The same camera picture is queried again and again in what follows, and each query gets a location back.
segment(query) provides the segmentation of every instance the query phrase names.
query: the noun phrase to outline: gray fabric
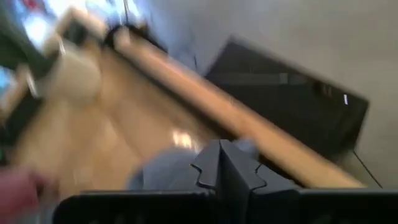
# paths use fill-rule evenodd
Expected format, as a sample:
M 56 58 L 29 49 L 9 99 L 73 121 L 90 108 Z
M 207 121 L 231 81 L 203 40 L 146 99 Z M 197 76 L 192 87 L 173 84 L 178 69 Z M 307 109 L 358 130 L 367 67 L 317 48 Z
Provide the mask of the gray fabric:
M 258 151 L 251 140 L 239 139 L 234 144 L 258 159 Z M 164 190 L 191 164 L 198 154 L 188 149 L 174 147 L 147 163 L 127 183 L 128 190 Z

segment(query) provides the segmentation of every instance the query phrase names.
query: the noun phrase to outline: wooden surface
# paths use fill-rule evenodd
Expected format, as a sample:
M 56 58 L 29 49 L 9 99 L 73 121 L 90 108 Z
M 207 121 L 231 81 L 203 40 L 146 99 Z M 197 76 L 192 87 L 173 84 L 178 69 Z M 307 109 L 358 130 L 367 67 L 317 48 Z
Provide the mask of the wooden surface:
M 200 150 L 217 135 L 88 39 L 84 49 L 101 69 L 101 92 L 90 105 L 48 99 L 22 135 L 13 163 L 60 180 L 62 197 L 84 189 L 123 189 L 143 162 L 170 146 Z

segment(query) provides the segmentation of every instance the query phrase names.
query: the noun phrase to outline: wooden board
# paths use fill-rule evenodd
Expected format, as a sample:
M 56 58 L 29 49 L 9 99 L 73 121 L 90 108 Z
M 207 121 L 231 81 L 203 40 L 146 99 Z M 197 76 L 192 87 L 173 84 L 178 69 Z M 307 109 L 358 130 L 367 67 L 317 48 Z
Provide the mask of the wooden board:
M 84 50 L 103 84 L 90 105 L 48 99 L 22 135 L 13 163 L 60 180 L 62 197 L 123 189 L 135 170 L 171 146 L 200 150 L 217 135 L 111 50 Z
M 78 9 L 65 18 L 74 18 L 92 34 L 104 37 L 103 21 Z M 145 40 L 123 37 L 117 50 L 144 67 L 153 78 L 184 97 L 199 110 L 242 138 L 250 138 L 261 153 L 308 187 L 364 187 L 362 183 L 319 156 L 316 152 L 274 126 L 271 122 L 204 80 L 180 66 Z

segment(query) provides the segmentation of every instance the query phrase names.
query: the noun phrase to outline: cable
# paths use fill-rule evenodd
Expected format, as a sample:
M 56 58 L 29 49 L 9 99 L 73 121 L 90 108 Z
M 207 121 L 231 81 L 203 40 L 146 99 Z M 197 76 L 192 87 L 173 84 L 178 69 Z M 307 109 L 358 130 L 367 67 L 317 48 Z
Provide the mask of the cable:
M 366 172 L 368 172 L 368 174 L 372 177 L 372 179 L 375 181 L 375 183 L 377 183 L 377 185 L 382 189 L 383 186 L 380 184 L 379 181 L 377 181 L 377 179 L 373 176 L 372 172 L 365 166 L 365 164 L 363 163 L 363 161 L 359 158 L 359 156 L 357 155 L 357 153 L 355 151 L 353 151 L 355 157 L 359 160 L 359 162 L 362 164 L 362 166 L 365 168 Z

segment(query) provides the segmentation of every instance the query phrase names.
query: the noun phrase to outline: wooden plank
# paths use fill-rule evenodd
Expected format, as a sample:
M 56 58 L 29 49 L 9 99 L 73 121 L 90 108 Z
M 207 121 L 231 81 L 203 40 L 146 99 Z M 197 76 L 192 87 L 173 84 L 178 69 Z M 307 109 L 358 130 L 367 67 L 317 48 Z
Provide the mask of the wooden plank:
M 77 18 L 102 37 L 106 26 L 77 9 Z M 308 187 L 364 187 L 362 183 L 313 152 L 271 122 L 236 101 L 195 72 L 168 58 L 153 45 L 138 38 L 117 41 L 118 50 L 139 63 L 171 90 L 243 138 L 251 138 L 268 159 Z

